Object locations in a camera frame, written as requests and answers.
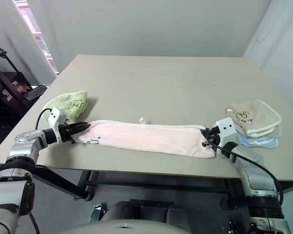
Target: floor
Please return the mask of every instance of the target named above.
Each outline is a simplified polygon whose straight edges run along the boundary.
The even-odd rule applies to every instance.
[[[61,176],[77,183],[81,171],[77,170],[54,170]],[[105,174],[104,177],[118,177],[127,179],[127,174],[113,173]],[[154,175],[137,175],[136,180],[154,180]],[[200,185],[211,184],[209,179],[199,181]],[[227,234],[228,220],[231,218],[242,218],[247,220],[247,210],[240,208],[234,211],[224,211],[220,208],[219,202],[226,198],[225,194],[183,192],[169,190],[153,190],[137,187],[107,186],[100,185],[96,188],[96,194],[92,201],[75,201],[73,198],[61,191],[58,191],[40,181],[35,180],[35,205],[32,211],[42,234],[56,233],[70,227],[88,223],[92,213],[93,205],[106,203],[107,208],[118,201],[129,199],[147,199],[158,201],[170,201],[186,209],[192,232],[194,234]],[[142,218],[156,221],[164,221],[165,208],[142,207]],[[28,216],[19,220],[17,234],[34,233],[33,225]]]

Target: table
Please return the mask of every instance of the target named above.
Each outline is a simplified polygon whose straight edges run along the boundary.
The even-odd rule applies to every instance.
[[[203,125],[225,117],[230,102],[260,99],[282,117],[276,149],[255,148],[279,179],[293,181],[293,110],[248,58],[127,57],[77,55],[0,145],[4,163],[14,137],[34,129],[43,106],[53,97],[88,92],[89,106],[78,121],[109,119],[153,124]],[[39,127],[48,128],[45,120]],[[50,168],[119,171],[161,175],[238,178],[221,156],[197,159],[98,145],[53,144],[38,164]]]

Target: black cable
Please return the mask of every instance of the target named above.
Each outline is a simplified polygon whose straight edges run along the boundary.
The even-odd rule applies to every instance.
[[[41,111],[41,113],[40,113],[39,116],[38,116],[37,122],[36,122],[35,130],[38,129],[38,123],[39,123],[39,120],[40,120],[42,114],[43,114],[45,111],[47,111],[47,110],[52,111],[51,108],[46,108],[46,109],[44,109],[43,111]]]
[[[260,169],[262,169],[264,172],[266,172],[268,175],[270,175],[273,178],[273,180],[274,180],[274,183],[275,183],[275,185],[277,187],[277,190],[279,190],[279,192],[280,192],[280,200],[279,200],[279,203],[280,203],[280,206],[282,205],[282,203],[283,203],[283,190],[282,190],[281,184],[278,181],[278,179],[270,171],[268,171],[265,167],[263,167],[262,165],[258,164],[257,162],[254,162],[254,161],[252,161],[252,160],[250,160],[250,159],[248,159],[246,157],[243,157],[242,155],[239,155],[237,153],[234,153],[234,152],[232,152],[230,150],[227,150],[227,149],[225,149],[223,147],[220,147],[220,146],[214,144],[213,142],[211,142],[209,140],[209,137],[210,137],[209,134],[210,134],[209,132],[206,134],[206,140],[207,140],[207,142],[209,144],[211,144],[212,146],[214,146],[214,147],[216,147],[216,148],[218,148],[218,149],[220,149],[222,151],[225,151],[225,152],[227,152],[227,153],[229,153],[231,155],[234,155],[234,156],[239,157],[239,158],[241,158],[241,159],[243,159],[243,160],[245,160],[247,162],[250,162],[250,163],[254,164],[255,166],[257,166]]]
[[[36,234],[40,234],[40,231],[39,231],[39,228],[38,228],[38,225],[35,221],[35,218],[33,216],[33,214],[31,212],[28,213],[29,217],[30,217],[30,220],[32,221],[33,225],[34,225],[34,228],[35,228],[35,231],[36,231]]]

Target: table leg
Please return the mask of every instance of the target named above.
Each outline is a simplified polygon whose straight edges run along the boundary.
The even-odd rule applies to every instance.
[[[33,174],[35,179],[71,196],[77,196],[78,198],[85,199],[85,201],[90,201],[94,196],[93,193],[69,182],[45,166],[37,165]]]

